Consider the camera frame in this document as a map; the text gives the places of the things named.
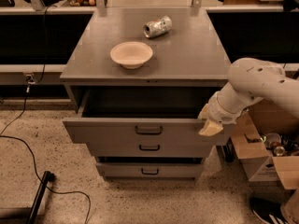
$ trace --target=electrical outlet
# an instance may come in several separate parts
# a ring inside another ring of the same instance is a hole
[[[26,82],[29,85],[34,85],[34,84],[37,83],[36,77],[35,77],[34,73],[24,73],[24,75],[25,75],[25,78],[26,78]]]

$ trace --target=gray cabinet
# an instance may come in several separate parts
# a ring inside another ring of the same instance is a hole
[[[163,15],[172,19],[172,30],[145,38],[144,22]],[[114,24],[118,29],[111,32]],[[95,12],[88,28],[61,75],[78,112],[64,120],[72,141],[87,145],[103,178],[197,179],[212,147],[225,145],[232,128],[198,134],[204,126],[198,114],[226,83],[230,65],[206,12],[112,7]],[[129,40],[154,53],[136,70],[108,56]]]

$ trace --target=cardboard box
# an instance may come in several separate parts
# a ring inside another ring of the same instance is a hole
[[[280,180],[284,189],[299,188],[299,156],[272,157],[263,142],[248,143],[246,137],[258,139],[260,133],[279,133],[294,138],[299,133],[299,119],[262,101],[238,118],[231,135],[236,156],[250,182]]]

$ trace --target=bottom drawer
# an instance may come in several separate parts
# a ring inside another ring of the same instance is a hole
[[[203,159],[196,158],[117,159],[118,161],[115,162],[108,158],[98,159],[96,168],[100,176],[103,178],[191,178],[196,180],[204,170]]]

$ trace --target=drawer front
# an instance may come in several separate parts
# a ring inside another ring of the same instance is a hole
[[[225,145],[230,128],[211,137],[198,134],[196,119],[64,120],[74,143],[87,143],[93,156],[207,157],[212,146]]]
[[[204,164],[107,164],[96,163],[102,177],[138,178],[193,178],[197,179],[204,170]]]

